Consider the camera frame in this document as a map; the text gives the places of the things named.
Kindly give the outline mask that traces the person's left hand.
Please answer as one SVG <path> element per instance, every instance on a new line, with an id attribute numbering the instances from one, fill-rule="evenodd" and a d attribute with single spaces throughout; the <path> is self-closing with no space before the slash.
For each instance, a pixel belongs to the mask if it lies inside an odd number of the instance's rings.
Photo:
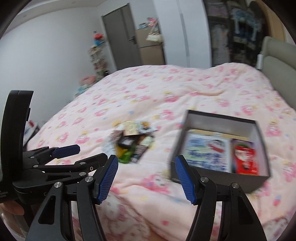
<path id="1" fill-rule="evenodd" d="M 14 215 L 22 216 L 25 213 L 23 207 L 14 200 L 1 203 L 1 208 Z"/>

